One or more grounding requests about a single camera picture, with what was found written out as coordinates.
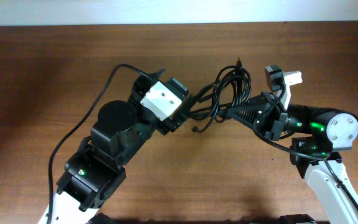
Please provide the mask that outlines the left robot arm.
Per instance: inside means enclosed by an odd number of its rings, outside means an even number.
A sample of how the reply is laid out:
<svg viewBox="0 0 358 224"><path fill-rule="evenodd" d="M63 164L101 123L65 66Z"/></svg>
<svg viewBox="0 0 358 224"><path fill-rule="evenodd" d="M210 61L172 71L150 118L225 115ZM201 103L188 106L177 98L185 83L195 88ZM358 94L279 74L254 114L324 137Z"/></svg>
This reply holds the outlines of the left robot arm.
<svg viewBox="0 0 358 224"><path fill-rule="evenodd" d="M172 116L188 89L160 75L140 76L128 100L102 106L90 135L65 164L40 223L114 223L99 209L126 178L124 166L155 131L165 135L180 125Z"/></svg>

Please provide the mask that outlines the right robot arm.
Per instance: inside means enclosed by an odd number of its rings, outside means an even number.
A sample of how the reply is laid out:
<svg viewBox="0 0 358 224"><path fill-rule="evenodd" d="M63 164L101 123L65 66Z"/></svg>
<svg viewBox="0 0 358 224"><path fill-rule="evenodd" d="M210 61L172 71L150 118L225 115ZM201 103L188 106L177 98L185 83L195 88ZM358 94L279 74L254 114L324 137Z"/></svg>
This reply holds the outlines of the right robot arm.
<svg viewBox="0 0 358 224"><path fill-rule="evenodd" d="M353 147L358 117L335 108L292 104L290 88L303 81L300 71L284 72L271 65L265 74L270 91L227 109L225 117L289 153L330 223L358 223L358 195L340 155Z"/></svg>

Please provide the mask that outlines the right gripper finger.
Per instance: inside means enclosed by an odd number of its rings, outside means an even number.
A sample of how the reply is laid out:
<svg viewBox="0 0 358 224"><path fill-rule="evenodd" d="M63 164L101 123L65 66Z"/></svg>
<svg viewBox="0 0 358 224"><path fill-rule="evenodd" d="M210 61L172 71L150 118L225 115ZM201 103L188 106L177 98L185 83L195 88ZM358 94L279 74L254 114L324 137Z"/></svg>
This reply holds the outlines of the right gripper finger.
<svg viewBox="0 0 358 224"><path fill-rule="evenodd" d="M275 95L262 91L259 95L250 98L241 105L242 109L267 109L275 101Z"/></svg>
<svg viewBox="0 0 358 224"><path fill-rule="evenodd" d="M262 111L258 109L247 109L240 107L225 109L225 115L227 119L234 119L250 129L253 129L254 121L261 114Z"/></svg>

